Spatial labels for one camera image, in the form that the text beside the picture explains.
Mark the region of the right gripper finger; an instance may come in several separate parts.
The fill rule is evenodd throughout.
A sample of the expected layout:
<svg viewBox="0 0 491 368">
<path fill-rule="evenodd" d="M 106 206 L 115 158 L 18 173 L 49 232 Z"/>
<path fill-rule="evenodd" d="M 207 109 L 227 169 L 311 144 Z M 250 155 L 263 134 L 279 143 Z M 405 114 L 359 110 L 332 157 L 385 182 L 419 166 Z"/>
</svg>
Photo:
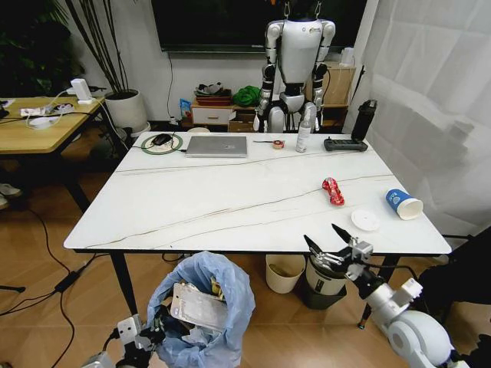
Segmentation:
<svg viewBox="0 0 491 368">
<path fill-rule="evenodd" d="M 307 235 L 303 235 L 310 252 L 314 255 L 314 263 L 326 269 L 344 269 L 344 259 L 341 256 L 322 251 Z"/>
<path fill-rule="evenodd" d="M 352 236 L 348 231 L 339 227 L 338 225 L 332 223 L 331 227 L 334 229 L 336 234 L 341 238 L 341 240 L 350 248 L 356 248 L 358 246 L 358 239 Z"/>
</svg>

